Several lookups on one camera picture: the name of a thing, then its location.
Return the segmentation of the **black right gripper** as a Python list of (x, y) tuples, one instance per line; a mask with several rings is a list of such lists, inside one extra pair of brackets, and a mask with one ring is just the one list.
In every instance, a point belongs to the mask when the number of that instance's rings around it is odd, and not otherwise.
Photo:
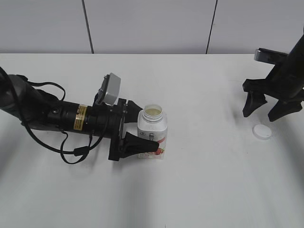
[(268, 113), (270, 122), (299, 112), (304, 100), (304, 60), (286, 59), (282, 64), (275, 65), (266, 78), (246, 79), (243, 90), (247, 93), (244, 117), (249, 117), (267, 103), (265, 95), (278, 100)]

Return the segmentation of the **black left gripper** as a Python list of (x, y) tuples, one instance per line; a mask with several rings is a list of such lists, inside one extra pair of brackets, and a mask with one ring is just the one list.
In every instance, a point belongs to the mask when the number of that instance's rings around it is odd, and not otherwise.
[(94, 149), (103, 138), (110, 139), (109, 156), (111, 161), (127, 158), (146, 152), (156, 152), (159, 143), (137, 137), (126, 132), (121, 144), (121, 130), (124, 123), (137, 123), (139, 112), (142, 110), (134, 101), (119, 98), (118, 103), (110, 105), (89, 106), (86, 112), (85, 129), (89, 134), (97, 136), (98, 140), (90, 146)]

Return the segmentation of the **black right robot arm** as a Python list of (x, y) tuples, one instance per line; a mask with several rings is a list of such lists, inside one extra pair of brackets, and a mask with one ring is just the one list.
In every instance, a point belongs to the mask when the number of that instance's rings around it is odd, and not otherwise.
[(301, 37), (287, 54), (266, 48), (255, 51), (254, 60), (274, 65), (264, 79), (246, 79), (243, 90), (247, 99), (242, 110), (249, 117), (256, 109), (266, 104), (266, 95), (277, 99), (268, 113), (273, 122), (286, 115), (302, 110), (304, 101), (304, 38)]

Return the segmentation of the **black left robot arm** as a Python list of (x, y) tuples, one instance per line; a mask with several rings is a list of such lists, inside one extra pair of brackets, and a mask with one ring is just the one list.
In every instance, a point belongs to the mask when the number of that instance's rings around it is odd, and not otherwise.
[(132, 155), (155, 152), (159, 143), (124, 131), (124, 125), (135, 123), (141, 111), (135, 102), (119, 98), (121, 80), (115, 74), (104, 77), (93, 105), (77, 104), (57, 98), (41, 89), (42, 83), (29, 81), (23, 75), (0, 72), (0, 108), (18, 118), (31, 138), (34, 130), (86, 134), (87, 146), (70, 152), (81, 162), (103, 138), (110, 139), (109, 160), (118, 161)]

